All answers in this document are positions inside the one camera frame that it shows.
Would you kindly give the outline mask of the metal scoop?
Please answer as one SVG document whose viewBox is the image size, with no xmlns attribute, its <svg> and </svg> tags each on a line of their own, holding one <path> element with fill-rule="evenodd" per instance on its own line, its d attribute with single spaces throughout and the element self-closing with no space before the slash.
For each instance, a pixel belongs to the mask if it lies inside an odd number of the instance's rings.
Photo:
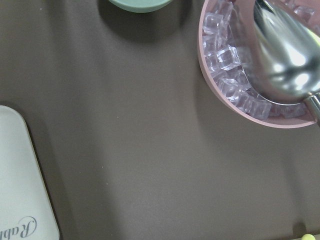
<svg viewBox="0 0 320 240">
<path fill-rule="evenodd" d="M 256 90 L 281 105 L 305 103 L 320 120 L 320 37 L 278 0 L 253 5 Z"/>
</svg>

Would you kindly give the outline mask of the pink bowl of ice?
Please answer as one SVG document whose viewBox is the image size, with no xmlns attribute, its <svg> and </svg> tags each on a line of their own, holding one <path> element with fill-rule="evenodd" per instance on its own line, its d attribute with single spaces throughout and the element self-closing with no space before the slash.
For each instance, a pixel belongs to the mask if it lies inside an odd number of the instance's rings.
<svg viewBox="0 0 320 240">
<path fill-rule="evenodd" d="M 282 105 L 264 98 L 255 88 L 257 48 L 253 8 L 256 0 L 206 0 L 197 36 L 197 51 L 204 79 L 228 108 L 255 123 L 294 129 L 319 123 L 304 102 Z M 320 36 L 316 27 L 289 8 Z"/>
</svg>

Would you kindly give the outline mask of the cream rabbit tray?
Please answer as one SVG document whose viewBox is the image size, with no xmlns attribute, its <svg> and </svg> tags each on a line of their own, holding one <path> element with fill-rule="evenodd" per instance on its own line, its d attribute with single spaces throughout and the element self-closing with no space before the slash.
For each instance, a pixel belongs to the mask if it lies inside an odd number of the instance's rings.
<svg viewBox="0 0 320 240">
<path fill-rule="evenodd" d="M 60 239 L 27 124 L 4 105 L 0 107 L 0 238 Z"/>
</svg>

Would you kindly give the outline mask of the green bowl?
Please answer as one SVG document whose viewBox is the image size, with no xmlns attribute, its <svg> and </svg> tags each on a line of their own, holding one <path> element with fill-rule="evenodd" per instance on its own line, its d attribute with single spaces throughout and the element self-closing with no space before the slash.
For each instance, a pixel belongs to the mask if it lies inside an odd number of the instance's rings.
<svg viewBox="0 0 320 240">
<path fill-rule="evenodd" d="M 115 6 L 133 13 L 150 13 L 157 11 L 172 0 L 110 0 Z"/>
</svg>

